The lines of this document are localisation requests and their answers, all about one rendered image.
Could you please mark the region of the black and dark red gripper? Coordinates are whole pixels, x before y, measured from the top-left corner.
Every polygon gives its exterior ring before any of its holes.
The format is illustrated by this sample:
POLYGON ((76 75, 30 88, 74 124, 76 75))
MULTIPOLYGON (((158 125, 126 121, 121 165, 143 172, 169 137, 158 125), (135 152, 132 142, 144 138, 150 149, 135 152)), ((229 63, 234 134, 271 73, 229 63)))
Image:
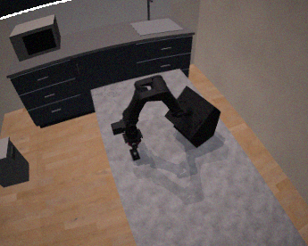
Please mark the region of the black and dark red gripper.
POLYGON ((131 146, 131 147, 132 147, 132 144, 135 143, 135 142, 137 142, 137 145, 138 145, 141 142, 141 138, 143 138, 143 136, 142 136, 142 134, 141 134, 139 129, 136 130, 133 133, 127 132, 127 136, 128 137, 126 137, 125 133, 122 134, 122 135, 123 135, 125 144, 128 143, 128 145, 131 146))

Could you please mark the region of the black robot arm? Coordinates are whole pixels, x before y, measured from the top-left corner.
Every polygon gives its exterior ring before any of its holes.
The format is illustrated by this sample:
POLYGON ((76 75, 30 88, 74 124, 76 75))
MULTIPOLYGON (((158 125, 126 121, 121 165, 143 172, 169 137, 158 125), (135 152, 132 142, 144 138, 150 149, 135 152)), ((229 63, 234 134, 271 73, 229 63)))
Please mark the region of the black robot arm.
POLYGON ((124 133, 124 131, 125 133, 126 131, 129 133, 135 132, 137 130, 136 124, 138 123, 139 113, 146 102, 162 101, 169 108, 173 117, 181 118, 184 116, 192 127, 197 127, 203 121, 201 116, 183 96, 178 100, 181 103, 182 110, 181 106, 179 106, 180 103, 175 101, 176 99, 169 93, 170 90, 166 86, 166 82, 164 82, 161 75, 155 75, 135 82, 134 86, 136 89, 134 95, 128 108, 122 113, 124 120, 120 119, 120 121, 111 124, 113 135, 124 133), (148 90, 147 86, 150 86, 151 90, 148 90))

